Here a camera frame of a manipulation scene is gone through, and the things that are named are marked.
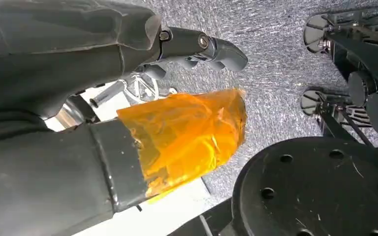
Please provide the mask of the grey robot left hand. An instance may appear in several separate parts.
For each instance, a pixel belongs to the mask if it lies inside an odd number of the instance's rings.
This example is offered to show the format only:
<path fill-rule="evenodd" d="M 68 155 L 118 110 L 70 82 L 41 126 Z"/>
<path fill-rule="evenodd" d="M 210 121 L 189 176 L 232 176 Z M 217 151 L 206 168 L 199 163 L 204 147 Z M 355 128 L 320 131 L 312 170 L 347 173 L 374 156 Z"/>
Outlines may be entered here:
<path fill-rule="evenodd" d="M 238 89 L 174 94 L 56 132 L 45 120 L 161 62 L 243 70 L 229 41 L 118 0 L 0 0 L 0 236 L 70 236 L 224 164 L 244 140 Z"/>

